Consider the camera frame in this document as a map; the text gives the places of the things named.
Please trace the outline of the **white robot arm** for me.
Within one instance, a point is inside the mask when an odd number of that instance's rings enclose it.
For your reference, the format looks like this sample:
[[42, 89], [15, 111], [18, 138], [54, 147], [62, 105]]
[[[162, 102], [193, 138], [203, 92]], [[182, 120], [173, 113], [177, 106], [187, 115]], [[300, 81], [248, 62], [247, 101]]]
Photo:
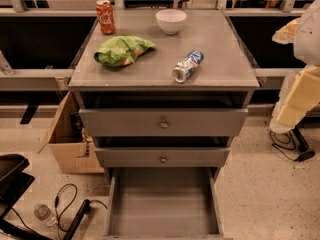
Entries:
[[279, 44], [293, 44], [294, 56], [305, 63], [299, 73], [284, 79], [269, 127], [287, 133], [320, 103], [320, 0], [272, 36]]

